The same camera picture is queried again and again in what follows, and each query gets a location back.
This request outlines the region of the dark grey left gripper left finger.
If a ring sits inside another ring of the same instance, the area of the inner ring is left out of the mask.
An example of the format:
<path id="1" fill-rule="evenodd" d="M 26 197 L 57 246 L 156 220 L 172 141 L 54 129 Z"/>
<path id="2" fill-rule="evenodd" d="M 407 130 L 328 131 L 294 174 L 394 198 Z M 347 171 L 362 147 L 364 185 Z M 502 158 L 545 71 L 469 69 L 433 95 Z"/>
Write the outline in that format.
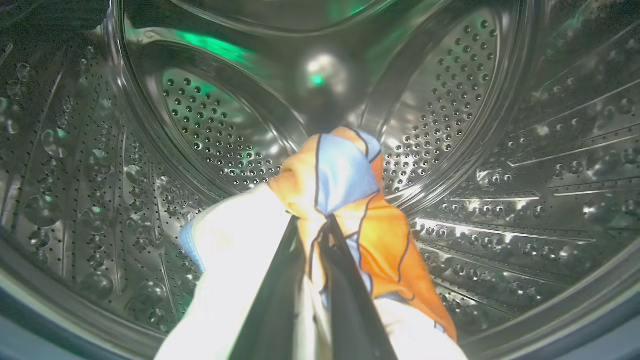
<path id="1" fill-rule="evenodd" d="M 231 360 L 292 360 L 304 251 L 292 218 L 238 335 Z"/>

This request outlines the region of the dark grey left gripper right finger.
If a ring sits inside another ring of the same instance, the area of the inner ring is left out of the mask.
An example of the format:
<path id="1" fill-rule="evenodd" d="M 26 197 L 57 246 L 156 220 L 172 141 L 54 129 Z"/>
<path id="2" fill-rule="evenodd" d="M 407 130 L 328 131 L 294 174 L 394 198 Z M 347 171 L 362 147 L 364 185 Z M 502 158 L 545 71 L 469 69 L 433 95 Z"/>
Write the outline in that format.
<path id="1" fill-rule="evenodd" d="M 319 249 L 327 274 L 334 360 L 397 359 L 335 216 L 327 219 Z"/>

